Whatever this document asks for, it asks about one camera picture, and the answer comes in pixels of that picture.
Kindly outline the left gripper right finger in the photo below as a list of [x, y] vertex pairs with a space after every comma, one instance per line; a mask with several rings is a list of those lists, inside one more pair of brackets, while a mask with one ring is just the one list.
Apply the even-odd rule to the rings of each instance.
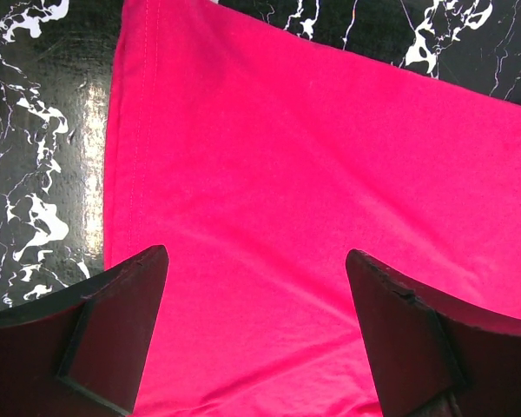
[[521, 320], [359, 250], [346, 273], [384, 416], [521, 416]]

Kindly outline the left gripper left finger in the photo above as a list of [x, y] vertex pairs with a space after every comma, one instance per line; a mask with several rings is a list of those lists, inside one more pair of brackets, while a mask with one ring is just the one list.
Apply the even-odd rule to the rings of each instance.
[[0, 311], [0, 416], [131, 415], [167, 273], [152, 246]]

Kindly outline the red t-shirt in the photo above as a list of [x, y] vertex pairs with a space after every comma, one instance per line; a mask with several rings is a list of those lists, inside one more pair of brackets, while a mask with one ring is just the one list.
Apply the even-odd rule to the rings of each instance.
[[104, 258], [161, 244], [138, 416], [377, 416], [358, 248], [521, 319], [521, 106], [210, 1], [127, 1]]

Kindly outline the black marble table mat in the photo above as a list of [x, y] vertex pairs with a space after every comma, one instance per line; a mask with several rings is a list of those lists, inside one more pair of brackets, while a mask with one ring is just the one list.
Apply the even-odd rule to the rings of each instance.
[[[232, 1], [301, 38], [521, 105], [521, 1]], [[0, 1], [0, 311], [103, 269], [119, 1]]]

